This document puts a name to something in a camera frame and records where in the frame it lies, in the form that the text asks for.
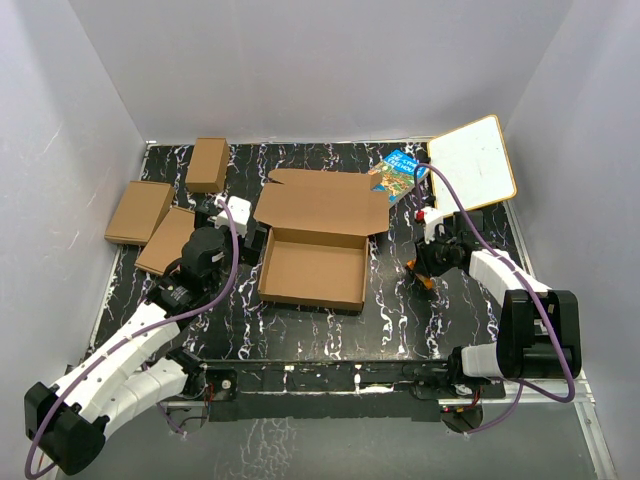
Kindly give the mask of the orange toy car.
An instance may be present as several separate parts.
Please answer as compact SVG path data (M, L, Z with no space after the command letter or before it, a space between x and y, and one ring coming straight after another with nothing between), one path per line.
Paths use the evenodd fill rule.
M416 270L416 261L410 260L406 263L406 269L412 277L417 279L427 290L434 289L434 281Z

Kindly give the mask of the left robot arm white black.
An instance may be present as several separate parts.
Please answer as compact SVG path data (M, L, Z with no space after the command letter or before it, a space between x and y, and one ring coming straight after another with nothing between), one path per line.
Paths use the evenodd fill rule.
M179 394L194 399L204 392L207 376L188 355L173 350L154 365L148 361L230 294L240 265L257 264L267 235L262 225L245 234L228 226L194 230L180 257L108 341L51 385L37 382L27 390L26 478L53 468L75 475L140 413Z

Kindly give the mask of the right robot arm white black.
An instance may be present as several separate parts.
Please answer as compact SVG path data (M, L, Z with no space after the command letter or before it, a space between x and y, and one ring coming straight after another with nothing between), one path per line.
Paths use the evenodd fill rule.
M447 388L466 397L482 379L505 379L558 402L572 401L582 369L577 297L535 280L507 252L491 246L474 213L457 212L447 223L441 211L424 207L414 218L423 228L409 266L415 277L430 288L434 278L458 269L501 304L495 342L457 347L450 354Z

